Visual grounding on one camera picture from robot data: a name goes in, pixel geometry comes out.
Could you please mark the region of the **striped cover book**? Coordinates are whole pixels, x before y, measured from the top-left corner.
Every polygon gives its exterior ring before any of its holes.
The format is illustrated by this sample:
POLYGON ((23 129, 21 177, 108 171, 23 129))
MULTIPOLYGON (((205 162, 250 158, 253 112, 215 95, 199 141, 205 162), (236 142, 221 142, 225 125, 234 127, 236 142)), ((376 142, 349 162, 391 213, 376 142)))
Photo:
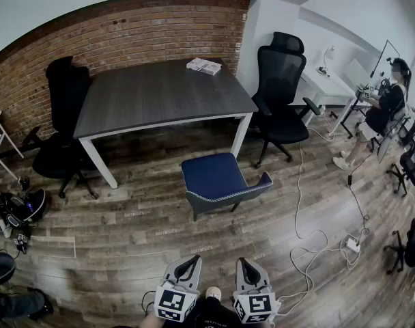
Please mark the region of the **striped cover book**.
POLYGON ((194 58, 186 64, 186 68, 214 76, 221 70, 222 64, 207 59, 194 58))

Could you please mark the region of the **blue upholstered chair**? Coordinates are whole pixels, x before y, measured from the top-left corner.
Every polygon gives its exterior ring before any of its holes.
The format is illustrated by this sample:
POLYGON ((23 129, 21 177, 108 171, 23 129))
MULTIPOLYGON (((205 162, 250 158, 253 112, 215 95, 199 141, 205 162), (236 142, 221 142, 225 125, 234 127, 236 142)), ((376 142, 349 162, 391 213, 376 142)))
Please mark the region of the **blue upholstered chair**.
POLYGON ((253 200, 273 186, 264 172, 250 186, 232 153, 219 153, 188 159, 182 163, 185 197, 192 208, 193 220, 202 214, 231 206, 231 212, 245 201, 253 200))

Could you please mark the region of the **black pole stand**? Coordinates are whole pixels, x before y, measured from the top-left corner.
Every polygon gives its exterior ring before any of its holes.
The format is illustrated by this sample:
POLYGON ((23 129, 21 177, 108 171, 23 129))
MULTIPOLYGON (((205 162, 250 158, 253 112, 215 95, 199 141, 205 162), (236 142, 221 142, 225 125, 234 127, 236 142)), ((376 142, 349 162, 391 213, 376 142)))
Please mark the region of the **black pole stand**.
POLYGON ((382 73, 388 76, 391 71, 392 62, 395 58, 400 57, 400 53, 394 47, 392 42, 387 40, 384 44, 380 56, 378 57, 377 63, 371 72, 371 78, 376 79, 381 76, 382 73))

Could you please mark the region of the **small black device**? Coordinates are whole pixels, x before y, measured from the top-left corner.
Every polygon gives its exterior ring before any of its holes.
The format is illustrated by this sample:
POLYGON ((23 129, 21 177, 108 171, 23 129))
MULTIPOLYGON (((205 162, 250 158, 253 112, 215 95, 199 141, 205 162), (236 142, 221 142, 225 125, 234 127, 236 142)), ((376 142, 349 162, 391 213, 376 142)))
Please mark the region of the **small black device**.
POLYGON ((27 246, 28 246, 28 238, 25 234, 23 233, 18 233, 16 235, 16 238, 14 238, 14 244, 17 248, 17 250, 22 253, 22 254, 26 254, 27 253, 27 246))

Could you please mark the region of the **person's left forearm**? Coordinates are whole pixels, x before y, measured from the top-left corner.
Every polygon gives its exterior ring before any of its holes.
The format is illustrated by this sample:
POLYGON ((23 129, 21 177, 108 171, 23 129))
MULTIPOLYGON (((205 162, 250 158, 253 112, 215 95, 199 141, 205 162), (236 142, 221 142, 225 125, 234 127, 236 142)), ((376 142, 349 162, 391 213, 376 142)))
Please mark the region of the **person's left forearm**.
POLYGON ((162 328, 163 319, 158 318, 155 314, 149 314, 139 324, 139 328, 162 328))

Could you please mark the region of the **black mesh headrest office chair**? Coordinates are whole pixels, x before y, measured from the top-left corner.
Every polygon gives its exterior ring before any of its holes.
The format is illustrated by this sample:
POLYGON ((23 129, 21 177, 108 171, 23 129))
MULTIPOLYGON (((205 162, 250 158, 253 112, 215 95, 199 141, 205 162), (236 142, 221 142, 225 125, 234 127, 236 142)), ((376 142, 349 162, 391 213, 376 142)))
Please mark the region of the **black mesh headrest office chair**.
POLYGON ((298 83, 306 66, 304 44, 297 36, 275 31, 270 45, 257 51, 259 85, 252 97, 258 108, 253 124, 263 139, 261 155, 255 167, 261 166, 269 144, 276 146, 288 161, 293 157, 285 144, 300 143, 309 138, 309 130, 303 122, 308 112, 320 114, 317 105, 307 97, 301 112, 291 106, 298 83))

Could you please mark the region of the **black-legged desk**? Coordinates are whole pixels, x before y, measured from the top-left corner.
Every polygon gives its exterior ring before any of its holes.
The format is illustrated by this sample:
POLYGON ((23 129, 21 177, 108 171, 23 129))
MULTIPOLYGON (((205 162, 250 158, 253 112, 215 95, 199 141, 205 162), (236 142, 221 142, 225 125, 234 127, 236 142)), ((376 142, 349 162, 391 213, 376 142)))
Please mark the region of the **black-legged desk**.
POLYGON ((355 97, 353 102, 348 105, 347 112, 340 122, 340 126, 347 133, 348 139, 351 139, 354 136, 354 125, 350 124, 349 121, 364 118, 366 110, 367 106, 360 103, 359 97, 355 97))

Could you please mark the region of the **black equipment bag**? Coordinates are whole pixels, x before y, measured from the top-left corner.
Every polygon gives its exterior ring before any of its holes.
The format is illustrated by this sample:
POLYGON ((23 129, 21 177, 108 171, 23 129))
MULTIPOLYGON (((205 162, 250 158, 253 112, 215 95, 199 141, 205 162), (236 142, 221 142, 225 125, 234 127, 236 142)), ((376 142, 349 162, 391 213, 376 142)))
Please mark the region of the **black equipment bag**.
POLYGON ((30 237, 30 224, 42 218, 46 208, 47 195, 44 189, 37 189, 24 197, 13 193, 0 193, 0 228, 7 226, 30 237))

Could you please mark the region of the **white desk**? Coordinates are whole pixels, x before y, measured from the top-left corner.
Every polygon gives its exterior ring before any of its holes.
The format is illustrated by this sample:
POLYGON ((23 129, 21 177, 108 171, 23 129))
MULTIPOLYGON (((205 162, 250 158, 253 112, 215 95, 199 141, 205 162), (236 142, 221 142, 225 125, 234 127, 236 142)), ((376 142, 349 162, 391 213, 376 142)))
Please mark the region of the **white desk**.
POLYGON ((327 97, 337 97, 346 100, 345 106, 338 116, 336 122, 330 127, 327 134, 321 135, 313 128, 311 129, 317 133, 322 139, 330 142, 334 139, 334 132, 341 124, 342 120, 347 115, 352 104, 356 100, 355 91, 352 90, 344 81, 342 81, 335 73, 329 75, 320 74, 313 66, 305 66, 301 78, 309 85, 315 92, 313 102, 320 106, 323 100, 327 97))

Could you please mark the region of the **white flat panel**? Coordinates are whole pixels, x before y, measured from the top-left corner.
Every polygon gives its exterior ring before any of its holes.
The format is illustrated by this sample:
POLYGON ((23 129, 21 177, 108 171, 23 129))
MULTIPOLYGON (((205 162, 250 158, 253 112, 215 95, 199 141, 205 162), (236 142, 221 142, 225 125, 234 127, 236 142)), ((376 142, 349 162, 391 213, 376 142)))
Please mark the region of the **white flat panel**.
POLYGON ((366 87, 370 84, 371 77, 367 71, 360 65, 357 59, 353 59, 345 67, 344 74, 348 80, 356 87, 366 87))

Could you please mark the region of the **person's black printed shirt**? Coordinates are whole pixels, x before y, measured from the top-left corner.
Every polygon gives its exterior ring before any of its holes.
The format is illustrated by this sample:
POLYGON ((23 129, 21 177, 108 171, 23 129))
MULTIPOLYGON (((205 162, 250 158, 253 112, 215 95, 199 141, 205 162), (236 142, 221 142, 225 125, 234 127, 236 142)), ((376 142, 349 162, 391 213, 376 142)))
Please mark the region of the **person's black printed shirt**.
POLYGON ((214 297, 198 300, 184 321, 187 328, 240 328, 238 315, 214 297))

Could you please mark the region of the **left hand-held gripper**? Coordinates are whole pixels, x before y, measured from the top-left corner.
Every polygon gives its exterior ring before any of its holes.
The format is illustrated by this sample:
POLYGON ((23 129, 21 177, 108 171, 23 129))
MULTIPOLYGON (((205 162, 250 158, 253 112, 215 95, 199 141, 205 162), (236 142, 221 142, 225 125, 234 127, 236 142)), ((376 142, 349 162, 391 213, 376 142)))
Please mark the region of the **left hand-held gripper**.
POLYGON ((158 318, 177 323, 185 321, 200 295, 197 288, 201 265, 201 256, 194 255, 176 260, 167 267, 166 280, 157 287, 154 299, 154 313, 158 318), (186 287, 174 282, 184 282, 186 287))

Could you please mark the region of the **dark wood table white legs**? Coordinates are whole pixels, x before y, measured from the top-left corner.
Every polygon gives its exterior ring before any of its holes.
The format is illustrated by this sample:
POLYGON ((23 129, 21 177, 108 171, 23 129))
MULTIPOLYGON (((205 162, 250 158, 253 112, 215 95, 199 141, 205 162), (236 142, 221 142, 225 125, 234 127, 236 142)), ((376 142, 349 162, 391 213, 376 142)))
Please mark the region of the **dark wood table white legs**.
POLYGON ((132 131, 190 122, 238 118, 231 153, 242 147, 257 107, 222 65, 215 75, 191 70, 178 59, 107 70, 97 74, 79 114, 78 139, 110 188, 118 183, 93 141, 132 131))

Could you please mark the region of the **black high-back office chair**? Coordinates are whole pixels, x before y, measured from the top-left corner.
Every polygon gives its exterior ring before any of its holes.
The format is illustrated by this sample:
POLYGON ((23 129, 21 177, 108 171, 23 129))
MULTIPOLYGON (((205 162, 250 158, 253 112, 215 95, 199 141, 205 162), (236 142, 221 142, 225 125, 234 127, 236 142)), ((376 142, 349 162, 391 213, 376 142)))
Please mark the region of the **black high-back office chair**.
POLYGON ((45 178, 59 179, 62 185, 58 192, 64 198, 65 188, 73 176, 84 184, 93 199, 98 199, 88 185, 82 170, 90 166, 88 157, 78 139, 74 138, 76 123, 85 101, 91 79, 85 66, 72 64, 73 57, 67 56, 52 61, 46 69, 46 79, 51 100, 51 121, 55 133, 48 139, 38 137, 39 127, 35 127, 23 140, 27 145, 33 142, 39 151, 32 168, 45 178))

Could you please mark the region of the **grey chair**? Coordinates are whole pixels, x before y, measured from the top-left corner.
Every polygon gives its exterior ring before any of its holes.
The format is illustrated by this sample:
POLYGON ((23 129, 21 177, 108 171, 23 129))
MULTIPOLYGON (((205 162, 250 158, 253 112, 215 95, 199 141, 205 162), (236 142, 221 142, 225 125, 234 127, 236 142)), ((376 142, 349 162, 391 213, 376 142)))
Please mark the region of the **grey chair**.
POLYGON ((377 152, 378 163, 382 163, 392 141, 400 131, 402 125, 405 124, 408 119, 410 119, 408 111, 406 109, 401 109, 389 119, 383 134, 379 134, 377 137, 372 138, 371 151, 377 152))

